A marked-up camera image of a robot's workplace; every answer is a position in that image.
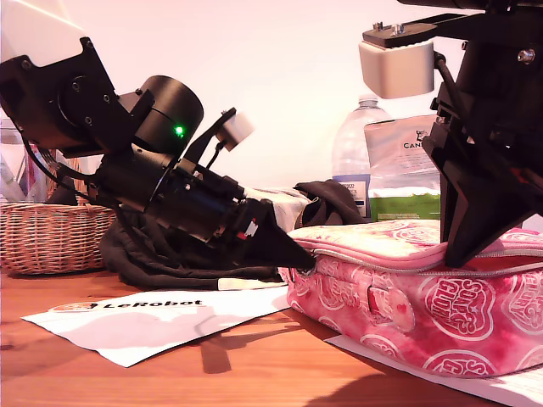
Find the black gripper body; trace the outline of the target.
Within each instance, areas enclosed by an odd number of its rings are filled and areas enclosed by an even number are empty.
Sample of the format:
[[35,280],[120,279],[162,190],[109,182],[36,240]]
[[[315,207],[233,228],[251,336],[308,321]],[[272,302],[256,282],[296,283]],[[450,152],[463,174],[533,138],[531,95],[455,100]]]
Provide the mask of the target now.
[[245,201],[244,189],[232,178],[199,164],[193,174],[179,165],[167,170],[164,159],[150,161],[148,173],[156,179],[148,214],[162,226],[206,243],[222,237],[246,241],[255,235],[254,205]]

